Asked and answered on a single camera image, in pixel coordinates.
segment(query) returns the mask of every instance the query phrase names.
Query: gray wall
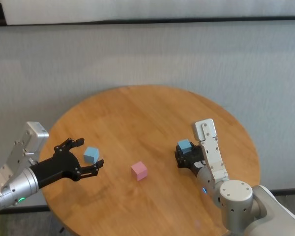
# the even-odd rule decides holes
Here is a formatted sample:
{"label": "gray wall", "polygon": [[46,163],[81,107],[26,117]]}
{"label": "gray wall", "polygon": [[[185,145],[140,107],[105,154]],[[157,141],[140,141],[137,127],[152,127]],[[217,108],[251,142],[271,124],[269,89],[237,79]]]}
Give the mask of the gray wall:
{"label": "gray wall", "polygon": [[254,140],[262,184],[295,188],[295,21],[0,28],[0,165],[25,121],[49,129],[86,97],[136,84],[222,105]]}

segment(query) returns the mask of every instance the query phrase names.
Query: wooden tabletop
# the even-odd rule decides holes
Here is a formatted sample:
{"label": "wooden tabletop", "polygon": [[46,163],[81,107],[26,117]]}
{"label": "wooden tabletop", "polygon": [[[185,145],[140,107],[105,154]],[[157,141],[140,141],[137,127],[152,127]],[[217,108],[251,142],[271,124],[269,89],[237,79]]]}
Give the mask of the wooden tabletop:
{"label": "wooden tabletop", "polygon": [[[232,179],[256,185],[258,156],[240,123],[212,101],[177,88],[133,86],[92,96],[53,126],[40,161],[67,138],[85,138],[72,149],[97,147],[105,160],[97,177],[61,179],[43,189],[51,211],[81,236],[220,236],[220,211],[199,190],[188,169],[178,169],[177,141],[195,142],[191,124],[212,118],[222,158]],[[136,181],[130,167],[142,161],[148,177]]]}

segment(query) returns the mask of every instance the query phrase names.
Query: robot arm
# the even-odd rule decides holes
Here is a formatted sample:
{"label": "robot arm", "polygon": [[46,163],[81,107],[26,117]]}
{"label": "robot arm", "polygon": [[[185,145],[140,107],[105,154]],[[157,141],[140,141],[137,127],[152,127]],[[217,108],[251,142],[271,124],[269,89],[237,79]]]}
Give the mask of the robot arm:
{"label": "robot arm", "polygon": [[30,195],[61,178],[79,181],[96,176],[104,160],[94,165],[81,167],[70,149],[84,144],[84,139],[67,139],[55,147],[53,157],[35,162],[48,138],[47,131],[38,122],[27,122],[23,134],[14,142],[14,148],[7,162],[0,168],[0,210],[16,205]]}
{"label": "robot arm", "polygon": [[193,128],[199,144],[190,143],[189,152],[176,146],[177,164],[179,168],[189,168],[197,177],[202,190],[221,209],[225,228],[245,236],[295,236],[295,216],[269,190],[229,179],[213,120],[196,122]]}

